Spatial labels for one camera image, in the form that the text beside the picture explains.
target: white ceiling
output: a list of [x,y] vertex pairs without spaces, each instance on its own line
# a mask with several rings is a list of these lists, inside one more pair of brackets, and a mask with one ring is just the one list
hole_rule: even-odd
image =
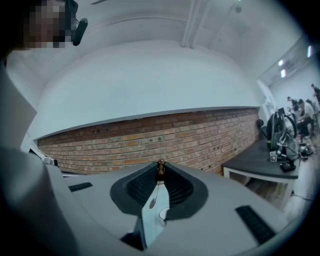
[[[308,57],[308,39],[301,37],[293,47],[291,47],[261,76],[260,80],[266,85],[271,86],[281,79],[291,77],[293,74],[302,70],[309,62],[316,58],[315,47],[313,47],[312,55]],[[279,66],[279,61],[282,60],[283,64]],[[285,78],[281,77],[281,70],[285,70]]]
[[[12,55],[23,59],[25,65],[45,81],[45,86],[67,66],[101,48],[141,40],[181,42],[191,4],[190,0],[107,0],[91,5],[96,1],[77,0],[78,20],[88,19],[88,27],[79,46],[70,43],[65,48],[34,49]],[[207,2],[196,1],[201,1],[201,5],[188,45]],[[242,11],[231,11],[227,16],[234,3],[241,5]],[[267,30],[279,30],[288,19],[272,0],[213,0],[197,44],[240,63],[244,56],[250,54],[248,44],[253,42],[252,38]]]

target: black rubber flap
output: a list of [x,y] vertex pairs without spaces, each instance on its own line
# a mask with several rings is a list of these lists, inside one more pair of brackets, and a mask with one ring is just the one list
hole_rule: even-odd
[[158,164],[153,162],[112,185],[110,196],[120,211],[141,215],[142,208],[157,185],[157,170]]
[[70,189],[71,192],[75,192],[75,191],[79,191],[79,190],[84,190],[84,189],[90,188],[92,186],[93,185],[90,182],[85,182],[85,183],[69,186],[69,189]]
[[207,186],[168,162],[164,166],[164,185],[169,193],[170,204],[166,220],[190,218],[206,203],[209,195]]
[[250,206],[240,206],[236,208],[235,211],[260,245],[275,235],[275,232],[273,232],[273,230]]

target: floor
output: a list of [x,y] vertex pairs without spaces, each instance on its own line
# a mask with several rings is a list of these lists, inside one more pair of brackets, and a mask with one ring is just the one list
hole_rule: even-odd
[[[320,139],[316,138],[314,144],[320,149]],[[270,202],[276,208],[280,207],[282,198],[286,190],[286,184],[276,183],[266,180],[254,179],[247,184],[247,187]],[[294,193],[305,199],[314,199],[320,187],[320,151],[306,161],[300,162],[299,178],[294,184]],[[288,221],[291,222],[296,217],[304,215],[312,201],[305,200],[295,195],[291,195],[283,212]]]

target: white table edge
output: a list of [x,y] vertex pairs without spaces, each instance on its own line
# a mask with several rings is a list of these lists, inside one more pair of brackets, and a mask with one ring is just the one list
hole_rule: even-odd
[[294,189],[295,180],[296,180],[294,178],[270,177],[270,176],[266,176],[266,175],[259,175],[259,174],[249,173],[249,172],[245,172],[245,171],[241,171],[241,170],[231,169],[228,167],[223,167],[223,176],[225,178],[228,178],[228,179],[230,178],[230,172],[235,173],[235,174],[248,176],[248,177],[255,178],[255,179],[269,181],[269,182],[286,183],[287,184],[286,190],[284,192],[284,197],[283,197],[281,205],[280,205],[281,210],[283,210],[285,208],[286,204],[288,203],[289,198],[292,193],[292,190]]

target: black office chair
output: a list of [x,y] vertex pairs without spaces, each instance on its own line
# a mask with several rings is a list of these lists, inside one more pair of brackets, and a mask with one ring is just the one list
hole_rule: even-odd
[[258,127],[259,131],[264,135],[265,138],[267,138],[267,127],[263,126],[265,122],[262,119],[258,119],[256,121],[256,126]]
[[314,136],[315,135],[315,130],[317,130],[317,132],[320,132],[320,128],[319,128],[319,122],[318,122],[318,115],[314,114],[313,115],[313,123],[311,124],[311,134]]

